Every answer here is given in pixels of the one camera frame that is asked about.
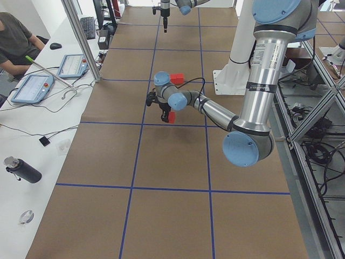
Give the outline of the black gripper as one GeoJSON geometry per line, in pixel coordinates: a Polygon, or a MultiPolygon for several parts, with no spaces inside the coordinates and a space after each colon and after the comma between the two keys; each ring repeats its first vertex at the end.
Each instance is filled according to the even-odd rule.
{"type": "Polygon", "coordinates": [[[168,122],[168,112],[171,111],[171,107],[169,106],[168,103],[162,103],[162,102],[159,102],[158,105],[160,109],[162,110],[161,120],[163,122],[168,122]]]}
{"type": "Polygon", "coordinates": [[[164,33],[168,29],[168,17],[170,16],[170,2],[160,2],[161,16],[163,17],[164,33]]]}

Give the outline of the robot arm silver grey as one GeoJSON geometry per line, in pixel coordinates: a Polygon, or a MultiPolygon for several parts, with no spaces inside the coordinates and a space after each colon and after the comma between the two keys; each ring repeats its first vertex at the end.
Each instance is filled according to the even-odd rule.
{"type": "MultiPolygon", "coordinates": [[[[192,8],[207,2],[209,2],[209,0],[175,0],[178,9],[184,16],[189,14],[192,8]]],[[[167,33],[168,17],[170,16],[170,0],[159,1],[158,6],[153,7],[153,14],[156,14],[157,10],[160,11],[161,17],[163,18],[164,33],[167,33]]]]}
{"type": "Polygon", "coordinates": [[[227,131],[223,153],[232,164],[239,167],[256,164],[269,156],[274,147],[267,120],[287,46],[314,37],[318,7],[318,1],[253,2],[251,14],[256,46],[240,115],[199,91],[180,90],[164,71],[154,76],[155,87],[147,94],[147,106],[158,104],[165,122],[169,121],[172,111],[194,107],[227,131]]]}

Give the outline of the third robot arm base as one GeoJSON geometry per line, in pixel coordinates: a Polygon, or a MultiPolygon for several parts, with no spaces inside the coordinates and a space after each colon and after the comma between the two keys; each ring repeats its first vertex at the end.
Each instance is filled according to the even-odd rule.
{"type": "Polygon", "coordinates": [[[323,60],[331,65],[344,65],[344,38],[336,47],[319,47],[319,49],[323,54],[323,60]]]}

